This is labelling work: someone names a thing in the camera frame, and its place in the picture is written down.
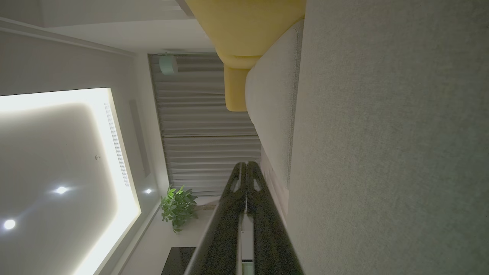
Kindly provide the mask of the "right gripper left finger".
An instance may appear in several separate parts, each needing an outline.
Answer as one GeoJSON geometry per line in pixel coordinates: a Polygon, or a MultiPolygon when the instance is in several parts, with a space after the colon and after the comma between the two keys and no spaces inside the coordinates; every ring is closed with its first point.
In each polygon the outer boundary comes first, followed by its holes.
{"type": "Polygon", "coordinates": [[[237,163],[227,181],[186,275],[237,274],[240,221],[246,206],[246,163],[237,163]]]}

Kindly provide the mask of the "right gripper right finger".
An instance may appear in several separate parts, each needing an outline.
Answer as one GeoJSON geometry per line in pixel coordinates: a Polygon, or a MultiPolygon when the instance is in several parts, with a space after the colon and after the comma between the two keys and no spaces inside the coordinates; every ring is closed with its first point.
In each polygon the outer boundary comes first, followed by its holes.
{"type": "Polygon", "coordinates": [[[247,212],[253,220],[256,275],[302,275],[295,249],[259,164],[246,166],[247,212]]]}

